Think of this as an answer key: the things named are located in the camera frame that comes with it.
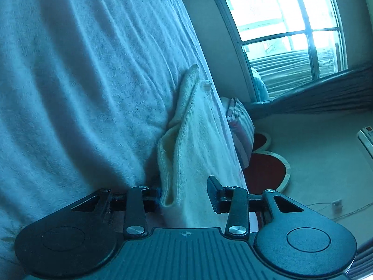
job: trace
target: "white bedsheet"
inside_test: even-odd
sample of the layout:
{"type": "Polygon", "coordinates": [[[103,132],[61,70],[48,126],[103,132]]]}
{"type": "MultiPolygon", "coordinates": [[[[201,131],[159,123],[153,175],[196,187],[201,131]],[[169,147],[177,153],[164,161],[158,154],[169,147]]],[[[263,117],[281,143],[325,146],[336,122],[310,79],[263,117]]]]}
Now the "white bedsheet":
{"type": "MultiPolygon", "coordinates": [[[[183,74],[211,76],[181,0],[0,5],[0,279],[20,279],[20,229],[98,188],[151,182],[183,74]]],[[[214,86],[213,104],[240,169],[214,86]]]]}

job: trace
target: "towel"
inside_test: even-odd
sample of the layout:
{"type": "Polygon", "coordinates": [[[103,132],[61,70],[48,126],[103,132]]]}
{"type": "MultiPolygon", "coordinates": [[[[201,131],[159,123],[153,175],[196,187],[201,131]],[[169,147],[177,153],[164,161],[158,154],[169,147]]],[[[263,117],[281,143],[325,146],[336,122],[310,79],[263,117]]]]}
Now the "towel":
{"type": "MultiPolygon", "coordinates": [[[[181,83],[176,112],[158,144],[162,182],[161,211],[171,227],[220,227],[228,214],[214,213],[206,182],[211,175],[223,186],[247,190],[241,170],[229,157],[229,145],[221,137],[222,122],[212,101],[212,83],[200,79],[195,64],[181,83]]],[[[255,214],[251,231],[257,230],[255,214]]]]}

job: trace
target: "dark curtain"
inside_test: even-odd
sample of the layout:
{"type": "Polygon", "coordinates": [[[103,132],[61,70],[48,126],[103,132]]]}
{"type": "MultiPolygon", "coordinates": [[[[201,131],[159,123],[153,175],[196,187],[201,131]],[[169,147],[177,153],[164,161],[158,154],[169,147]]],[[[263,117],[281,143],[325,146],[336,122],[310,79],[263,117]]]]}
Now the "dark curtain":
{"type": "Polygon", "coordinates": [[[373,109],[373,63],[296,87],[277,98],[245,105],[253,120],[273,114],[373,109]]]}
{"type": "MultiPolygon", "coordinates": [[[[336,64],[335,49],[318,49],[320,77],[333,74],[337,69],[336,64]]],[[[250,60],[250,66],[260,74],[270,99],[304,83],[312,82],[308,50],[289,51],[250,60]]]]}

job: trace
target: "cable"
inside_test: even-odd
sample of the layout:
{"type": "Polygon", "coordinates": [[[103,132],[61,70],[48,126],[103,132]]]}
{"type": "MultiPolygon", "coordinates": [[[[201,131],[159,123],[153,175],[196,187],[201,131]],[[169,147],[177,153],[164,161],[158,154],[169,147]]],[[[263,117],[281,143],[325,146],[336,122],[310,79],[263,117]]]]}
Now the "cable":
{"type": "Polygon", "coordinates": [[[367,205],[365,205],[364,207],[361,207],[361,208],[359,208],[359,209],[356,209],[356,210],[354,210],[354,211],[352,211],[352,212],[350,212],[350,213],[347,213],[347,214],[344,214],[344,215],[342,215],[342,216],[336,217],[336,218],[334,218],[334,219],[332,219],[332,220],[333,220],[333,221],[337,221],[337,220],[340,220],[340,219],[343,219],[343,218],[349,217],[349,216],[351,216],[351,215],[353,215],[353,214],[355,214],[355,213],[358,213],[358,212],[360,212],[360,211],[362,211],[362,210],[364,210],[364,209],[366,209],[366,208],[368,208],[368,207],[371,207],[372,205],[373,205],[373,202],[372,202],[372,203],[369,203],[369,204],[367,204],[367,205]]]}
{"type": "Polygon", "coordinates": [[[319,209],[318,212],[321,212],[322,210],[326,209],[327,207],[331,206],[333,203],[329,203],[327,206],[323,207],[322,209],[319,209]]]}
{"type": "Polygon", "coordinates": [[[331,202],[312,203],[312,204],[308,204],[308,205],[306,205],[306,206],[307,206],[307,207],[311,207],[312,205],[318,205],[318,204],[331,204],[331,202]]]}

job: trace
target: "pillow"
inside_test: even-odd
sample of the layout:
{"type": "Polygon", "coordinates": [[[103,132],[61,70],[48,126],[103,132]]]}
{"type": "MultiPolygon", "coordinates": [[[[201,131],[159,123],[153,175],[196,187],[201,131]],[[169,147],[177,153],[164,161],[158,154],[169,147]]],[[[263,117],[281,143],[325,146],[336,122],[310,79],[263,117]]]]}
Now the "pillow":
{"type": "Polygon", "coordinates": [[[264,102],[264,101],[269,100],[267,87],[264,84],[262,78],[260,77],[260,74],[257,72],[255,68],[251,68],[251,71],[252,71],[254,86],[259,96],[258,101],[264,102]]]}
{"type": "Polygon", "coordinates": [[[222,106],[224,108],[224,111],[225,111],[225,114],[226,114],[227,111],[228,111],[229,104],[230,104],[231,100],[226,98],[226,97],[220,97],[220,101],[221,101],[221,104],[222,104],[222,106]]]}
{"type": "Polygon", "coordinates": [[[249,166],[254,143],[254,125],[245,107],[236,98],[231,99],[226,117],[239,163],[245,169],[249,166]]]}

